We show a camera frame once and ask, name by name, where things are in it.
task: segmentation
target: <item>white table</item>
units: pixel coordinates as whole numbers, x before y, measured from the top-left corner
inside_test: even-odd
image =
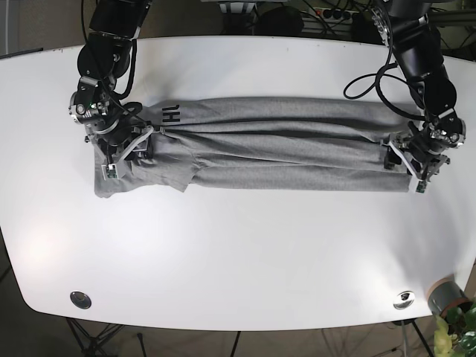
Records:
[[[380,46],[193,37],[138,45],[130,100],[342,98]],[[93,148],[68,116],[79,48],[0,61],[0,225],[36,311],[147,327],[278,330],[429,315],[424,294],[476,256],[476,65],[446,59],[468,140],[425,195],[143,187],[99,199]],[[125,86],[127,76],[121,80]],[[393,102],[411,102],[385,80]],[[375,93],[366,100],[378,101]],[[393,308],[405,290],[406,310]],[[88,310],[72,291],[92,299]]]

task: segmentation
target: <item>cable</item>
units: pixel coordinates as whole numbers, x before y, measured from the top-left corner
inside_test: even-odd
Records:
[[[397,108],[396,106],[394,106],[383,94],[382,92],[382,88],[380,86],[380,81],[383,77],[390,77],[390,78],[393,78],[395,80],[398,80],[400,82],[403,82],[404,84],[406,84],[408,86],[408,88],[414,93],[416,94],[417,96],[416,97],[419,97],[419,94],[418,92],[416,91],[415,88],[413,88],[412,86],[410,86],[410,84],[398,77],[395,77],[395,76],[392,76],[391,74],[385,74],[386,71],[388,71],[389,69],[392,69],[392,68],[396,68],[397,67],[397,64],[396,63],[392,63],[390,64],[390,60],[392,58],[392,48],[393,48],[393,31],[392,31],[392,27],[391,27],[391,23],[390,23],[390,17],[388,16],[388,12],[386,11],[386,9],[384,7],[382,7],[382,12],[384,14],[384,17],[385,17],[385,21],[387,22],[387,26],[388,26],[388,55],[387,55],[387,60],[385,61],[385,64],[377,71],[377,73],[375,74],[367,74],[367,75],[364,75],[364,76],[360,76],[358,78],[355,78],[353,81],[351,81],[349,84],[347,84],[347,86],[344,88],[344,96],[349,99],[349,100],[355,100],[355,99],[359,99],[359,98],[362,98],[363,96],[367,95],[372,89],[376,89],[377,91],[377,95],[379,96],[380,100],[383,102],[383,104],[386,105],[386,107],[388,107],[392,112],[394,113],[397,113],[398,115],[404,117],[404,118],[408,118],[408,119],[411,119],[411,120],[420,120],[420,121],[425,121],[425,117],[421,116],[421,115],[414,115],[414,114],[411,114],[411,113],[407,113],[399,108]],[[373,77],[375,76],[375,80],[374,82],[372,83],[371,86],[369,86],[366,90],[364,90],[361,94],[358,94],[358,95],[355,95],[355,96],[350,96],[347,94],[347,91],[349,90],[349,87],[358,82],[359,80],[362,80],[364,78],[368,78],[368,77]]]
[[[392,68],[396,68],[396,63],[393,63],[392,65],[388,66],[386,70],[388,69],[392,69]],[[408,86],[408,88],[414,93],[416,94],[417,98],[419,98],[419,94],[418,94],[418,91],[413,88],[412,86],[410,86],[410,84],[404,80],[401,80],[400,78],[398,77],[395,77],[395,76],[392,76],[391,74],[385,74],[383,73],[382,75],[383,77],[390,77],[390,78],[393,78],[395,80],[398,80],[404,84],[406,84]],[[408,112],[405,112],[403,110],[401,110],[400,108],[397,108],[396,106],[394,106],[392,103],[390,103],[390,101],[384,96],[383,92],[382,92],[382,88],[380,86],[380,80],[376,83],[376,86],[375,86],[375,89],[377,90],[377,95],[379,96],[380,100],[383,102],[383,104],[386,105],[386,107],[388,107],[392,112],[400,115],[401,117],[404,117],[404,118],[407,118],[407,119],[411,119],[411,120],[419,120],[419,121],[425,121],[425,117],[422,116],[422,115],[415,115],[415,114],[411,114],[411,113],[408,113]]]
[[[84,41],[86,43],[86,47],[88,48],[89,53],[91,54],[92,62],[94,63],[94,67],[96,67],[97,74],[99,74],[100,83],[103,86],[104,91],[108,94],[108,96],[111,98],[112,102],[116,106],[118,106],[120,109],[124,110],[125,112],[128,112],[128,110],[125,109],[123,107],[123,105],[120,104],[120,102],[114,98],[114,94],[109,90],[109,87],[103,82],[103,75],[102,75],[103,72],[102,72],[102,70],[99,66],[99,63],[96,59],[96,56],[94,55],[93,50],[91,49],[91,46],[90,46],[89,41],[88,41],[88,37],[86,35],[86,26],[84,25],[84,0],[81,0],[81,30],[83,32],[83,38],[84,38]],[[139,115],[137,115],[137,114],[134,115],[134,118],[137,118],[142,123],[147,124],[147,122],[144,119],[142,119],[141,117],[139,117]]]
[[[230,354],[230,357],[234,357],[235,356],[235,352],[237,351],[237,347],[238,347],[238,341],[239,341],[239,336],[241,335],[241,331],[238,331],[237,332],[237,336],[235,338],[235,343],[233,344],[233,349],[231,350],[231,354]]]
[[[471,32],[465,39],[464,41],[461,43],[460,47],[459,48],[462,48],[464,46],[464,44],[466,43],[466,41],[469,40],[469,38],[474,35],[476,32]]]
[[[453,50],[453,48],[451,48],[451,47],[448,45],[448,43],[446,43],[446,41],[444,40],[444,38],[440,37],[440,39],[441,39],[441,42],[443,42],[443,43],[445,44],[445,46],[447,47],[447,49],[449,49],[450,51]]]
[[[134,86],[135,76],[135,61],[137,59],[137,40],[132,41],[132,57],[131,57],[131,69],[129,70],[129,79],[127,80],[127,87],[123,94],[115,93],[119,100],[126,99],[130,94],[132,87]]]
[[[8,268],[3,272],[3,274],[0,275],[0,284],[1,284],[1,282],[3,281],[3,279],[6,278],[6,276],[8,275],[8,273],[10,273],[10,270],[12,270],[12,265],[11,265],[11,264],[10,264],[10,265],[8,266]]]
[[[375,81],[372,83],[372,85],[370,87],[368,87],[367,89],[365,89],[361,94],[358,94],[358,95],[354,95],[354,96],[350,96],[350,95],[347,95],[347,90],[349,89],[349,87],[357,82],[358,80],[353,80],[351,83],[349,83],[347,85],[347,87],[345,87],[344,89],[344,97],[346,97],[347,99],[350,99],[350,100],[355,100],[355,99],[360,99],[362,98],[363,96],[367,95],[372,89],[375,88],[377,82],[380,81],[380,79],[383,77],[383,74],[386,72],[388,66],[390,65],[390,61],[392,59],[392,48],[393,48],[393,32],[392,32],[392,27],[390,25],[390,18],[388,17],[388,13],[387,11],[382,7],[382,12],[383,14],[385,15],[385,21],[387,22],[387,26],[388,26],[388,29],[389,29],[389,34],[388,34],[388,55],[387,55],[387,59],[385,60],[385,64],[382,66],[382,68],[380,68],[380,70],[376,73],[376,77],[375,77]]]

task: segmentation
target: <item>black cable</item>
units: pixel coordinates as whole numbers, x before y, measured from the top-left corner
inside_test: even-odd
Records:
[[[372,85],[370,87],[368,87],[367,89],[365,89],[361,94],[357,94],[357,95],[354,95],[354,96],[351,96],[351,95],[347,95],[347,90],[349,89],[349,87],[357,82],[358,80],[353,80],[351,83],[349,83],[345,89],[344,89],[344,97],[346,97],[347,99],[349,100],[355,100],[355,99],[360,99],[362,98],[363,96],[367,95],[372,89],[375,88],[377,82],[380,81],[380,79],[383,77],[383,74],[387,71],[388,69],[388,66],[390,65],[390,61],[392,59],[392,48],[393,48],[393,31],[392,31],[392,27],[390,25],[390,18],[388,17],[388,13],[385,9],[382,10],[383,14],[385,15],[385,21],[387,22],[387,26],[389,28],[389,34],[388,34],[388,55],[387,55],[387,59],[385,60],[385,64],[382,66],[382,68],[380,68],[380,70],[376,73],[376,76],[375,76],[375,81],[372,83]]]
[[[445,44],[445,46],[447,47],[447,49],[453,51],[453,48],[449,47],[448,43],[446,43],[446,41],[445,41],[444,38],[440,37],[440,39],[441,39],[441,42],[443,42],[443,43]]]
[[[8,268],[0,275],[0,284],[1,282],[3,281],[3,279],[6,278],[6,276],[8,275],[8,273],[10,273],[10,270],[12,270],[12,265],[10,264],[8,266]]]
[[[370,7],[370,4],[372,3],[372,1],[369,1],[366,4],[362,4],[361,2],[358,2],[358,1],[353,1],[353,3],[356,4],[356,5],[362,6],[362,11],[367,11],[368,8]]]
[[[137,40],[132,41],[132,56],[131,56],[131,69],[129,70],[129,79],[127,80],[127,87],[123,94],[115,93],[119,100],[126,99],[130,94],[132,87],[134,86],[135,76],[135,62],[137,59]]]
[[[394,106],[383,94],[382,92],[382,88],[380,86],[380,81],[383,77],[389,77],[389,78],[393,78],[395,80],[398,80],[404,84],[406,84],[408,86],[408,88],[414,93],[416,94],[417,96],[416,97],[419,97],[419,94],[417,92],[417,90],[415,88],[413,88],[408,82],[398,78],[398,77],[395,77],[395,76],[392,76],[391,74],[385,74],[386,71],[388,71],[389,69],[392,69],[392,68],[396,68],[397,67],[397,64],[396,63],[392,63],[390,64],[390,61],[391,61],[391,58],[392,58],[392,48],[393,48],[393,31],[392,31],[392,27],[391,27],[391,24],[390,24],[390,17],[388,16],[388,12],[382,8],[382,13],[384,14],[384,17],[385,17],[385,21],[387,22],[387,26],[388,26],[388,29],[389,29],[389,33],[388,33],[388,55],[387,55],[387,60],[385,61],[385,64],[377,71],[377,73],[374,73],[374,74],[366,74],[364,76],[360,76],[358,78],[355,78],[353,81],[351,81],[349,84],[347,84],[347,86],[344,88],[344,96],[347,98],[347,99],[350,99],[350,100],[355,100],[355,99],[359,99],[359,98],[362,98],[363,96],[365,96],[366,94],[368,94],[373,88],[376,89],[377,91],[377,95],[379,96],[380,100],[383,102],[383,104],[386,105],[386,107],[388,107],[392,112],[394,113],[397,113],[398,115],[404,117],[404,118],[408,118],[408,119],[411,119],[411,120],[420,120],[420,121],[425,121],[425,117],[422,116],[422,115],[415,115],[415,114],[411,114],[411,113],[408,113],[408,112],[405,112],[403,110],[401,110],[400,108],[397,108],[396,106]],[[349,87],[358,82],[359,80],[362,80],[364,78],[368,78],[368,77],[373,77],[375,76],[375,80],[374,82],[372,83],[372,85],[370,87],[368,87],[365,91],[363,91],[361,94],[358,94],[356,96],[349,96],[347,95],[347,91],[349,89]]]
[[[460,45],[459,48],[462,48],[462,47],[464,46],[464,44],[466,43],[466,41],[468,41],[469,38],[470,38],[472,35],[474,35],[474,34],[475,34],[475,32],[471,32],[471,33],[464,39],[464,41],[461,43],[461,45]]]
[[[312,17],[314,20],[316,20],[317,22],[319,22],[319,23],[322,25],[322,32],[320,33],[320,35],[322,35],[323,38],[326,36],[326,34],[327,34],[327,26],[326,26],[326,23],[325,23],[324,20],[321,20],[321,19],[319,19],[317,16],[314,16],[314,15],[312,15],[311,13],[307,13],[306,11],[300,11],[300,13],[302,13],[303,15]]]
[[[86,43],[86,48],[88,48],[89,54],[91,54],[92,62],[94,63],[94,66],[96,67],[97,74],[99,75],[99,78],[100,78],[99,81],[100,81],[101,85],[103,86],[104,91],[108,94],[108,96],[111,98],[112,102],[116,106],[118,106],[119,108],[121,108],[125,112],[128,112],[127,109],[125,109],[122,106],[122,104],[120,104],[120,102],[114,98],[114,93],[112,93],[109,90],[109,87],[103,82],[103,75],[102,75],[103,72],[101,70],[102,68],[100,68],[100,66],[99,66],[99,62],[97,61],[96,56],[94,55],[94,52],[91,49],[91,46],[90,46],[89,41],[88,41],[88,36],[86,35],[86,26],[84,25],[84,0],[81,0],[81,30],[83,32],[83,38],[84,38],[84,41]],[[141,117],[139,117],[137,114],[134,115],[134,117],[139,119],[144,124],[147,124],[147,122],[144,119],[142,119]]]
[[[237,351],[237,346],[238,346],[238,341],[239,341],[239,336],[241,335],[241,331],[238,331],[237,336],[235,338],[235,343],[233,344],[233,349],[231,350],[230,357],[235,356],[235,352]]]
[[[394,63],[395,66],[388,66],[387,69],[385,70],[388,70],[388,69],[392,69],[392,68],[396,68],[396,63]],[[400,82],[406,84],[408,86],[408,88],[414,93],[417,95],[417,97],[419,98],[419,95],[418,95],[418,91],[413,88],[412,86],[410,86],[410,84],[408,82],[405,82],[404,80],[401,80],[400,78],[398,77],[395,77],[395,76],[392,76],[391,74],[385,74],[383,73],[382,75],[383,77],[389,77],[389,78],[393,78],[395,80],[399,80]],[[375,89],[377,90],[377,95],[379,96],[380,100],[383,102],[383,104],[386,105],[386,107],[389,108],[389,110],[391,110],[392,112],[400,115],[401,117],[404,117],[404,118],[408,118],[408,119],[411,119],[411,120],[419,120],[419,121],[425,121],[425,117],[423,117],[422,115],[415,115],[415,114],[411,114],[411,113],[408,113],[408,112],[405,112],[404,110],[401,110],[400,108],[397,108],[396,106],[394,106],[385,96],[384,96],[384,93],[382,91],[382,88],[380,87],[380,80],[378,80],[376,82],[376,86],[375,86]]]

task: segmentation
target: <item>folded shirt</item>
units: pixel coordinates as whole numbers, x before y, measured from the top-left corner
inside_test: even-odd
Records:
[[[405,110],[417,113],[415,106]],[[305,98],[167,101],[141,117],[161,126],[154,155],[136,158],[121,179],[104,180],[99,197],[152,184],[234,189],[408,191],[403,167],[384,169],[381,140],[408,131],[408,120],[380,103]]]

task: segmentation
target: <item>black metal mount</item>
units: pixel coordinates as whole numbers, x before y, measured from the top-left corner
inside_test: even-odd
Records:
[[[117,355],[108,355],[103,347],[124,328],[124,325],[108,324],[99,335],[93,337],[88,334],[86,329],[82,327],[76,319],[66,318],[66,322],[68,323],[74,338],[76,338],[77,344],[81,348],[81,353],[85,357],[118,357]],[[89,344],[87,347],[85,347],[81,341],[78,331],[88,340]],[[138,333],[137,337],[141,343],[142,353],[144,354],[144,357],[147,357],[142,334]]]

